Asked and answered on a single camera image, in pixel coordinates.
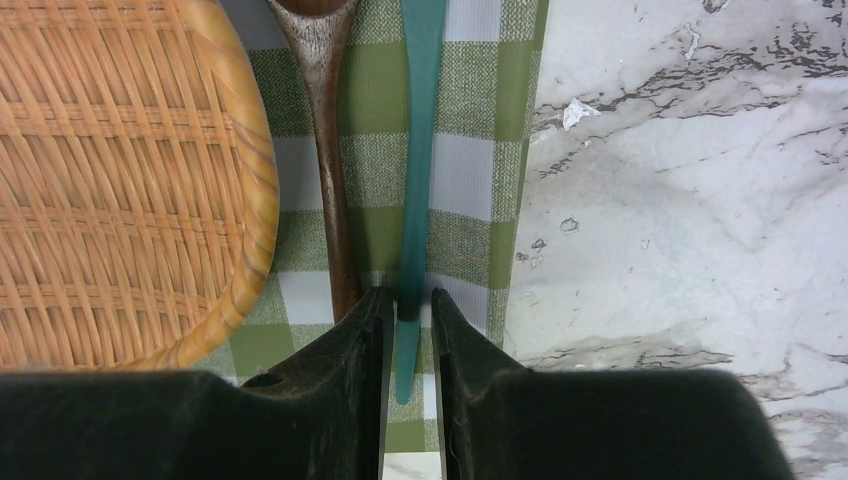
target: green checkered cloth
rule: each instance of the green checkered cloth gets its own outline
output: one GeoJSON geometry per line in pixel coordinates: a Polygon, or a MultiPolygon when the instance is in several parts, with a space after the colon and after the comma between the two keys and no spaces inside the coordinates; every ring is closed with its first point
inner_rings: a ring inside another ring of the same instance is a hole
{"type": "MultiPolygon", "coordinates": [[[[234,383],[332,327],[312,116],[265,0],[223,0],[253,64],[277,155],[281,218],[272,274],[233,337],[196,368],[234,383]]],[[[430,201],[428,291],[446,288],[503,342],[518,208],[548,0],[449,0],[430,201]]],[[[407,79],[398,0],[360,0],[345,52],[339,122],[357,264],[394,283],[406,179],[407,79]]],[[[386,451],[439,449],[428,307],[413,399],[390,396],[386,451]]]]}

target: white marble surface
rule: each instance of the white marble surface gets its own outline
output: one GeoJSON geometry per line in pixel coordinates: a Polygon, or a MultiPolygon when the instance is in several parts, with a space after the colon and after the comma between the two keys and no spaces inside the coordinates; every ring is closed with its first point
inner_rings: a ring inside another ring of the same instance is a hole
{"type": "Polygon", "coordinates": [[[845,0],[552,0],[507,352],[730,370],[799,479],[848,478],[843,17],[845,0]],[[600,115],[566,131],[575,98],[600,115]]]}
{"type": "Polygon", "coordinates": [[[439,452],[387,453],[383,458],[383,480],[441,480],[439,452]]]}

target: basket rim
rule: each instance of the basket rim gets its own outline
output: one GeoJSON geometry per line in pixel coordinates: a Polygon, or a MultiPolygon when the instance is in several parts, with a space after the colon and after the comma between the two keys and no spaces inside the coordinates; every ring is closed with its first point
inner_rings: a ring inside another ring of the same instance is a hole
{"type": "Polygon", "coordinates": [[[235,132],[244,196],[242,247],[233,276],[206,316],[172,345],[98,370],[185,368],[235,333],[265,287],[280,216],[279,180],[271,131],[247,52],[218,0],[173,0],[198,36],[196,54],[208,64],[235,132]]]}

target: wicker basket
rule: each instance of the wicker basket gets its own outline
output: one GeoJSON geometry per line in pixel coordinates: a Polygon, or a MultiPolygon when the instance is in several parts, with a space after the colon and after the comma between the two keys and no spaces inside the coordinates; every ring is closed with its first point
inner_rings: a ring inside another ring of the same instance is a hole
{"type": "Polygon", "coordinates": [[[244,321],[279,217],[210,0],[0,0],[0,370],[188,366],[244,321]]]}

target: teal plastic spatula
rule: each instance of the teal plastic spatula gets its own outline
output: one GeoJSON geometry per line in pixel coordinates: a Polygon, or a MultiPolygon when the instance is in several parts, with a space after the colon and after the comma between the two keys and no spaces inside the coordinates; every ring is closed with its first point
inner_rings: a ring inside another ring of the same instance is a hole
{"type": "Polygon", "coordinates": [[[412,395],[427,259],[430,165],[447,0],[400,0],[409,73],[409,153],[398,278],[397,402],[412,395]]]}

